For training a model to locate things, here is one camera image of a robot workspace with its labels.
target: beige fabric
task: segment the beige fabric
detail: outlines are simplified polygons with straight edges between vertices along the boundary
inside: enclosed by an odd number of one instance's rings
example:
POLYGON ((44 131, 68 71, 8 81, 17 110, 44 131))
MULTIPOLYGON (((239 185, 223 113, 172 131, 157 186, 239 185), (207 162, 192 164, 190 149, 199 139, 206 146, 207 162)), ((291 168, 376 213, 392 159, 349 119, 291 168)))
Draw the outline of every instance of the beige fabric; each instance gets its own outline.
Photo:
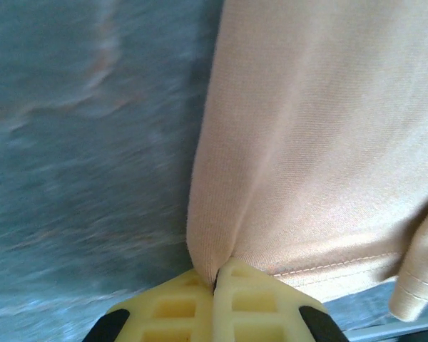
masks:
POLYGON ((188 247, 208 281, 234 256, 322 301, 399 272, 392 313, 417 317, 428 1, 226 0, 188 247))

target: blurred surface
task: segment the blurred surface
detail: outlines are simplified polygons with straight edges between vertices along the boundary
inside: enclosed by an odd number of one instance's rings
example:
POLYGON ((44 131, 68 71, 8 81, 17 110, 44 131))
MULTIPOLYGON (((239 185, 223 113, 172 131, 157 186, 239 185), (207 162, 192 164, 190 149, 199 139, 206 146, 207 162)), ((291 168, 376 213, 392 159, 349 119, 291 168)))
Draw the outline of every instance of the blurred surface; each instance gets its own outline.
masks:
MULTIPOLYGON (((191 267, 190 171, 220 0, 0 0, 0 341, 80 341, 191 267)), ((391 319, 392 285, 328 304, 391 319)))

